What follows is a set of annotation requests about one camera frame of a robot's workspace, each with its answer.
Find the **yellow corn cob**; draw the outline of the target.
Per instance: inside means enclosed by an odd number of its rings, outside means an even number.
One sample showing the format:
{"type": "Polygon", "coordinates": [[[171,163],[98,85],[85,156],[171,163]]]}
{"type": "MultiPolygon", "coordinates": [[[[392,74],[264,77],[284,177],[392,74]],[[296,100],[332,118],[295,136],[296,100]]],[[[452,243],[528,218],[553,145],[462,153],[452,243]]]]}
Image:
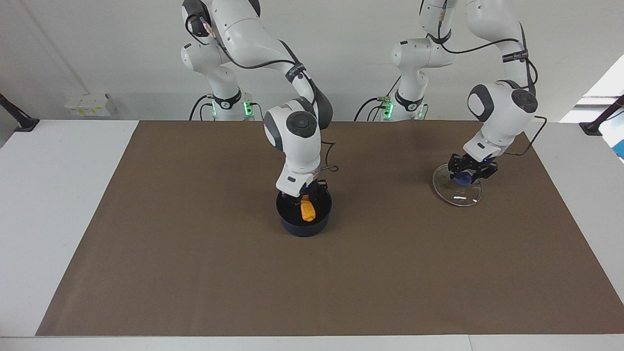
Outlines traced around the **yellow corn cob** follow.
{"type": "Polygon", "coordinates": [[[314,208],[314,204],[312,203],[312,200],[310,199],[310,195],[309,194],[305,194],[301,196],[300,202],[299,202],[299,209],[300,209],[300,213],[301,213],[301,218],[303,221],[305,222],[314,222],[316,219],[316,210],[314,208]]]}

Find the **white wall socket box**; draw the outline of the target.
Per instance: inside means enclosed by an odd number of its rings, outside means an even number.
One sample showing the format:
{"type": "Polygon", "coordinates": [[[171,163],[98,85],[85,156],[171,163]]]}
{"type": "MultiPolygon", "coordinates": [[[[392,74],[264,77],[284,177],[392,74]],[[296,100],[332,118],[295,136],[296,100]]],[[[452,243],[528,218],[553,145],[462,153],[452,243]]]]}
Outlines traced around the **white wall socket box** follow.
{"type": "Polygon", "coordinates": [[[71,117],[112,117],[117,111],[107,93],[70,96],[64,107],[71,117]]]}

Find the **brown table mat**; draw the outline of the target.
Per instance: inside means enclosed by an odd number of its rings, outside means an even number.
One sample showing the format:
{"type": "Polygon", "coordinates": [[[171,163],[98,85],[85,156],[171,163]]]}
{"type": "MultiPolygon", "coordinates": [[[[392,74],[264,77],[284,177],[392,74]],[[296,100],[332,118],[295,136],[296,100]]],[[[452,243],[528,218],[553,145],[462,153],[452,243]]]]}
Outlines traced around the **brown table mat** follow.
{"type": "Polygon", "coordinates": [[[473,207],[435,195],[480,127],[332,123],[329,222],[298,238],[260,122],[140,122],[37,335],[624,334],[534,151],[503,158],[473,207]]]}

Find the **blue white object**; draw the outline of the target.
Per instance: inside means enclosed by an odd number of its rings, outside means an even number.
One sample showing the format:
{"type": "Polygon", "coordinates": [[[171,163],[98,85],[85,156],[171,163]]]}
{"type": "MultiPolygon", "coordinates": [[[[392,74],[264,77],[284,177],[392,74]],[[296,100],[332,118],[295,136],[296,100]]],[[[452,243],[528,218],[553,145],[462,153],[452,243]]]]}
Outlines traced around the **blue white object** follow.
{"type": "Polygon", "coordinates": [[[607,120],[599,128],[602,138],[624,163],[624,117],[607,120]]]}

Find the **glass lid with purple knob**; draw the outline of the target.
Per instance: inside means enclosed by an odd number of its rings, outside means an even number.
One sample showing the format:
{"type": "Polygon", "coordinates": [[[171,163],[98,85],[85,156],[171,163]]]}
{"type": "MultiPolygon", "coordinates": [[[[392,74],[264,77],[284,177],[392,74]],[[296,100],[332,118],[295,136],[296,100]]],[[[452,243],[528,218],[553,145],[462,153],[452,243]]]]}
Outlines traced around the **glass lid with purple knob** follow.
{"type": "Polygon", "coordinates": [[[457,207],[470,207],[482,198],[480,180],[473,180],[471,170],[452,173],[444,164],[435,169],[432,176],[434,192],[444,202],[457,207]]]}

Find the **black clamp stand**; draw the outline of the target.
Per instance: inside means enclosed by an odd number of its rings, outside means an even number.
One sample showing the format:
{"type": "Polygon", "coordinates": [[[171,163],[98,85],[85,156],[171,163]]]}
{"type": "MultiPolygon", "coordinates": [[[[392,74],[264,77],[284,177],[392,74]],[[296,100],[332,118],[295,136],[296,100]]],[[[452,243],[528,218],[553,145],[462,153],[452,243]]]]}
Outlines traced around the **black clamp stand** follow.
{"type": "Polygon", "coordinates": [[[621,113],[624,113],[624,94],[618,97],[617,100],[611,104],[611,106],[602,111],[599,117],[595,118],[595,120],[591,122],[580,122],[579,126],[587,136],[602,137],[602,133],[600,133],[600,126],[602,123],[621,113]]]}
{"type": "Polygon", "coordinates": [[[18,127],[14,129],[16,133],[29,133],[40,122],[40,118],[31,117],[20,107],[10,102],[3,94],[0,94],[0,106],[17,121],[18,127]]]}

